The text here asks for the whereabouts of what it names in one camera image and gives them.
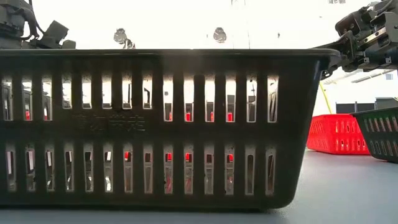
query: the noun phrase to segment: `red plastic basket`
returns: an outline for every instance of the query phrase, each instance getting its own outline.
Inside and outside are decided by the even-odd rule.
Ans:
[[[358,123],[350,114],[313,117],[307,147],[330,154],[369,155]]]

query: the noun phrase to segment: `gray floor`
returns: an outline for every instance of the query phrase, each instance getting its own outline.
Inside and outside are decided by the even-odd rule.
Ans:
[[[307,151],[295,200],[268,213],[0,210],[1,223],[398,223],[398,164]]]

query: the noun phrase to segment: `white wall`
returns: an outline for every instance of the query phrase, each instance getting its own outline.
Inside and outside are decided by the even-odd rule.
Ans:
[[[79,49],[120,48],[113,41],[120,27],[138,49],[314,47],[336,40],[335,23],[367,4],[363,0],[337,5],[327,4],[328,0],[233,1],[231,6],[231,0],[33,0],[42,28],[52,20],[61,22]],[[226,43],[213,40],[216,27],[226,31]]]
[[[338,84],[324,85],[332,113],[336,113],[336,103],[355,103],[355,101],[358,103],[374,103],[376,97],[398,97],[397,71],[391,72],[391,74],[393,74],[393,80],[386,80],[385,75],[380,75],[360,83],[342,80]],[[319,89],[313,115],[328,113],[325,98],[321,89]]]

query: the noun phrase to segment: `black plastic basket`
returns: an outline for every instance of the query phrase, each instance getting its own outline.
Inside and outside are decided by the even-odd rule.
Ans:
[[[398,108],[355,113],[354,117],[371,155],[398,163]]]
[[[0,204],[286,206],[321,71],[337,60],[320,49],[3,50]]]

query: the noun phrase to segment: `yellow pole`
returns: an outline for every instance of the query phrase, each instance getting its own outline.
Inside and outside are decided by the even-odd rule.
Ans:
[[[329,100],[328,100],[328,97],[326,96],[325,89],[323,89],[322,82],[319,82],[319,87],[322,90],[323,97],[325,97],[326,105],[328,105],[329,113],[331,114],[331,108],[330,108]]]

